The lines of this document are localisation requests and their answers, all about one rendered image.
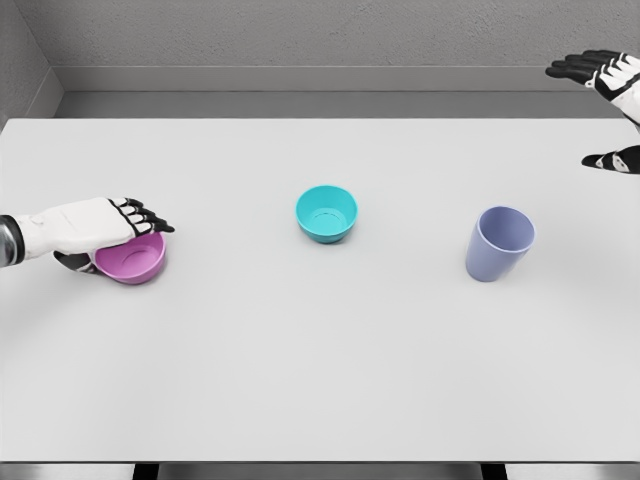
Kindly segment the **pink bowl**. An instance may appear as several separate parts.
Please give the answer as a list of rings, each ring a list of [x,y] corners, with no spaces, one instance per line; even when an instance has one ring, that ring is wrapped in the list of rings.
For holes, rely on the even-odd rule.
[[[139,285],[158,275],[165,263],[166,242],[159,232],[136,237],[125,244],[98,249],[96,267],[109,278]]]

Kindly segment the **lavender cup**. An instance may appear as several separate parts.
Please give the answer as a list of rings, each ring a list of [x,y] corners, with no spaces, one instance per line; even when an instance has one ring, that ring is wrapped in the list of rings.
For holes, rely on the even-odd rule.
[[[480,282],[501,279],[529,252],[535,238],[535,226],[523,212],[508,206],[485,210],[471,233],[467,273]]]

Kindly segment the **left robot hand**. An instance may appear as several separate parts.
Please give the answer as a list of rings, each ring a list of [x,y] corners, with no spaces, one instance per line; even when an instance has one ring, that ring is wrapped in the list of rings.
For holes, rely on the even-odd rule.
[[[79,273],[95,273],[90,254],[156,232],[172,233],[167,220],[134,198],[98,197],[45,212],[48,248],[56,260]]]

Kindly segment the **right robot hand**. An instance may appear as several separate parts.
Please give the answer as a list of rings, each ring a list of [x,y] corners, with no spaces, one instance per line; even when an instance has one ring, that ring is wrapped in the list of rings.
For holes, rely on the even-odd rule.
[[[623,52],[586,50],[554,60],[545,74],[555,79],[569,79],[597,92],[640,134],[640,59]],[[588,155],[581,164],[592,169],[640,175],[640,144]]]

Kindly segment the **teal bowl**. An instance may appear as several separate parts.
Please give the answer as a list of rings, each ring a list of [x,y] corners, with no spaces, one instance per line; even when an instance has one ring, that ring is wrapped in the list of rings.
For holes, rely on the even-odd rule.
[[[298,197],[294,211],[307,237],[317,243],[332,244],[350,233],[358,218],[359,206],[344,188],[318,185]]]

